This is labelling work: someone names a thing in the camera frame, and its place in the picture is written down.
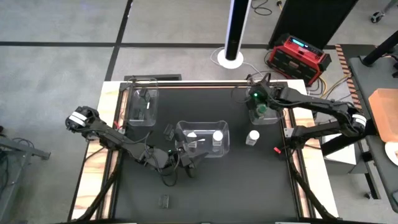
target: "black table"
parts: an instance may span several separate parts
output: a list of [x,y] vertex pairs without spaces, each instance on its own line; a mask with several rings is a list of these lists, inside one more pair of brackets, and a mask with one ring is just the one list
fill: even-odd
[[[274,152],[281,147],[282,122],[253,126],[245,104],[234,102],[230,88],[161,88],[157,122],[148,144],[161,149],[174,148],[166,141],[166,125],[179,121],[212,122],[224,120],[230,133],[230,151],[222,158],[208,158],[190,179],[180,170],[174,187],[166,187],[153,170],[142,167],[127,154],[115,200],[115,218],[135,222],[266,222],[295,221],[298,216],[296,188],[286,160]],[[238,89],[243,95],[245,89]],[[250,130],[260,132],[254,147],[245,145]],[[136,139],[148,128],[134,128],[127,135]],[[168,194],[169,209],[160,209],[159,197]]]
[[[393,58],[379,58],[372,67],[364,66],[359,58],[349,60],[354,82],[362,95],[364,113],[368,118],[373,118],[368,98],[378,88],[398,88],[398,79],[392,74],[397,70],[393,67]],[[367,136],[369,150],[377,166],[383,186],[393,211],[398,213],[398,204],[392,198],[392,193],[398,191],[398,166],[390,161],[384,150],[384,142],[379,136]]]

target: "plastic bottle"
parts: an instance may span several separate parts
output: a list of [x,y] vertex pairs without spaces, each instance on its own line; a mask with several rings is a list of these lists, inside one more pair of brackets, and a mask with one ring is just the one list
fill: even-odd
[[223,133],[221,131],[215,131],[213,133],[213,146],[221,146],[223,143]]
[[252,130],[248,136],[246,137],[246,144],[248,146],[253,146],[257,142],[257,139],[259,139],[260,133],[256,130]]

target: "white plate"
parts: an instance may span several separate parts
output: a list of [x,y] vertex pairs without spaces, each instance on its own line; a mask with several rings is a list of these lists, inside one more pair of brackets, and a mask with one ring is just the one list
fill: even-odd
[[398,151],[398,142],[387,142],[384,146],[386,149],[387,157],[398,166],[398,158],[396,151]]

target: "display screen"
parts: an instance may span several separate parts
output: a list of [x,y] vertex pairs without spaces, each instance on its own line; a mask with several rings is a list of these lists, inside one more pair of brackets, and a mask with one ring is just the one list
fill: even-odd
[[300,47],[304,47],[303,43],[301,43],[301,42],[299,42],[299,41],[297,41],[295,39],[293,39],[293,43],[298,44]]

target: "clear plastic container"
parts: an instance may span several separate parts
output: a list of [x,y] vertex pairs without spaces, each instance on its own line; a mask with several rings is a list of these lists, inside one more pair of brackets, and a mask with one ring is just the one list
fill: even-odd
[[284,118],[285,115],[285,110],[282,111],[282,114],[279,114],[276,110],[267,108],[260,116],[256,110],[249,110],[250,121],[254,125],[275,124]]
[[[250,87],[246,90],[246,97],[249,96]],[[282,114],[279,114],[276,110],[268,108],[265,104],[257,104],[255,110],[249,110],[249,118],[254,125],[265,125],[265,124],[275,124],[284,118],[286,112],[283,110]]]
[[206,157],[222,157],[229,151],[228,123],[219,122],[186,122],[177,123],[187,140],[184,149],[190,157],[208,152]]
[[159,90],[155,78],[131,78],[130,102],[127,114],[132,126],[153,126],[156,123]]

